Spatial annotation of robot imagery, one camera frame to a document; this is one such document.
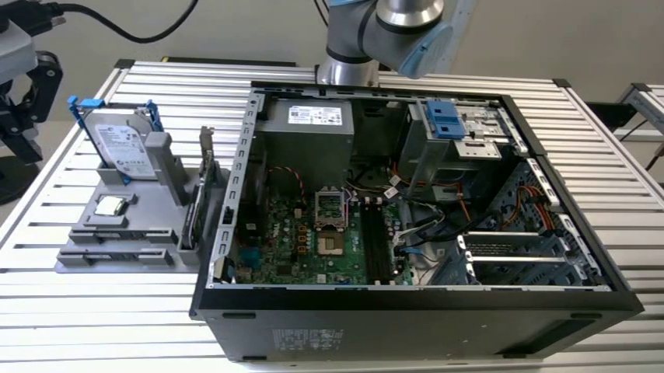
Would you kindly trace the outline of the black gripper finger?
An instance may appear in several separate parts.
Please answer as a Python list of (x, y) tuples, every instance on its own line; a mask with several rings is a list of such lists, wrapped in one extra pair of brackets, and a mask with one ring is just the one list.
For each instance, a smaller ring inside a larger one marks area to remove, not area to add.
[(19, 104), (9, 97), (12, 80), (1, 84), (1, 143), (15, 156), (32, 164), (43, 160), (38, 145), (23, 134), (35, 129), (35, 123), (46, 122), (58, 88), (63, 80), (63, 70), (58, 56), (48, 51), (38, 52), (38, 66), (27, 72), (31, 88)]

